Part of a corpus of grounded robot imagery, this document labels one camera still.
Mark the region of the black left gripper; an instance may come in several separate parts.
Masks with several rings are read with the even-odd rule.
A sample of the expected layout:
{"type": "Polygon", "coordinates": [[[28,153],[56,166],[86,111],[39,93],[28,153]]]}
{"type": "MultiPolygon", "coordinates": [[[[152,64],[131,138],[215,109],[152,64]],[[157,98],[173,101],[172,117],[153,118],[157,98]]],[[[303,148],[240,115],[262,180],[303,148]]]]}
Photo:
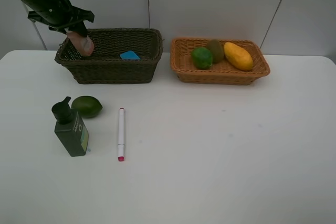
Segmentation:
{"type": "Polygon", "coordinates": [[[67,31],[77,33],[81,37],[88,36],[85,21],[94,22],[94,14],[72,6],[69,0],[27,0],[28,19],[32,22],[48,26],[50,31],[67,34],[67,31]]]}

